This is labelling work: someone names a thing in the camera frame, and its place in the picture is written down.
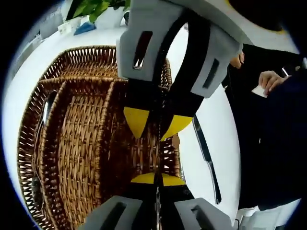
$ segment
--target paper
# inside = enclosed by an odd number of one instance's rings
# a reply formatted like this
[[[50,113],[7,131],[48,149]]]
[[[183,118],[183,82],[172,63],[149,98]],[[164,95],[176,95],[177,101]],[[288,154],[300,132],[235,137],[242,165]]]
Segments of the paper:
[[[261,86],[259,86],[259,85],[255,89],[253,89],[252,92],[254,94],[257,94],[257,95],[261,96],[261,97],[267,98],[267,95],[263,94],[264,89]]]

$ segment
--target white tabletop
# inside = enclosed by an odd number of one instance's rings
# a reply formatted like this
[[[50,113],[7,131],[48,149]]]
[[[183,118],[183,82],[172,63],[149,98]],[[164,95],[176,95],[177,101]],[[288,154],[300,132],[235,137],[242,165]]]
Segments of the white tabletop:
[[[27,101],[38,79],[56,56],[69,48],[90,45],[115,45],[125,27],[90,31],[73,36],[58,32],[46,39],[20,67],[4,98],[2,136],[5,160],[10,178],[20,200],[17,175],[17,140]],[[188,33],[181,30],[167,55],[173,79],[183,60]],[[210,99],[204,100],[197,112],[220,186],[222,202],[217,207],[235,220],[240,189],[240,156],[236,126],[225,92],[219,87]],[[180,157],[187,185],[195,197],[203,197],[213,205],[213,185],[207,163],[203,160],[193,125],[180,132]]]

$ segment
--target knife blade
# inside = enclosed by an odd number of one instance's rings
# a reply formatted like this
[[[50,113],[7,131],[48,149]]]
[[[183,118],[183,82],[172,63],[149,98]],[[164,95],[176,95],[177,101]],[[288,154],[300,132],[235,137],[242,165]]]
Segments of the knife blade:
[[[202,156],[203,156],[204,160],[209,165],[211,179],[212,179],[212,183],[213,183],[215,202],[218,205],[222,201],[222,196],[221,196],[219,184],[217,182],[217,178],[216,178],[216,175],[215,175],[215,170],[214,170],[212,158],[211,158],[211,155],[210,155],[210,152],[209,152],[209,149],[208,149],[208,145],[207,145],[205,136],[204,136],[202,129],[201,129],[201,125],[200,125],[196,115],[193,118],[193,126],[194,126],[194,130],[195,130],[195,133],[196,133],[196,136],[197,136],[197,139],[198,139],[198,143],[201,147]]]

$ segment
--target hand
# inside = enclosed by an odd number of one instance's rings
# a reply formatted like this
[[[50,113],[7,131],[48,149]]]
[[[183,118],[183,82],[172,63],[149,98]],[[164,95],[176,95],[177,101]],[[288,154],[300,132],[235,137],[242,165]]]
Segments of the hand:
[[[282,84],[288,77],[282,78],[274,71],[262,72],[259,76],[259,85],[264,89],[263,94],[268,95],[276,86]]]
[[[231,59],[230,64],[237,69],[241,68],[242,64],[244,64],[244,53],[241,51],[241,53]]]

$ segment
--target wicker basket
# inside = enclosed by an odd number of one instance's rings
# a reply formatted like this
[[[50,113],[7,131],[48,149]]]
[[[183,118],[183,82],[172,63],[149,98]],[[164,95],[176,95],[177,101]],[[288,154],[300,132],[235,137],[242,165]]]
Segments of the wicker basket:
[[[161,90],[170,84],[166,62]],[[179,176],[179,152],[171,139],[158,141],[153,126],[147,127],[146,137],[133,137],[123,115],[126,85],[127,80],[117,78],[113,46],[68,50],[38,82],[23,116],[17,161],[25,202],[41,228],[77,228],[95,207],[120,195],[133,177],[157,166]],[[31,195],[34,137],[53,90],[58,93],[39,137],[36,164],[45,204],[37,210]]]

